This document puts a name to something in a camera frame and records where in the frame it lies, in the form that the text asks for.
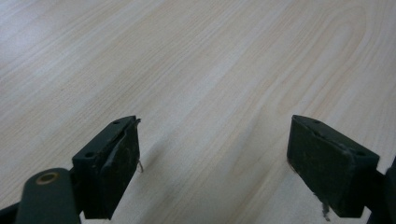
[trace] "screw hole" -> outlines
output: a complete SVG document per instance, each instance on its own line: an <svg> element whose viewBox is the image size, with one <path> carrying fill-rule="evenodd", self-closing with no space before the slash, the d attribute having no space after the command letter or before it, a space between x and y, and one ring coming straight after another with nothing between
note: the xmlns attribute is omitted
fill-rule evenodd
<svg viewBox="0 0 396 224"><path fill-rule="evenodd" d="M47 185L58 178L59 174L55 172L46 173L41 175L35 182L37 185Z"/></svg>
<svg viewBox="0 0 396 224"><path fill-rule="evenodd" d="M88 153L85 154L85 157L86 158L90 158L90 157L93 157L94 155L95 154L93 152L88 152Z"/></svg>

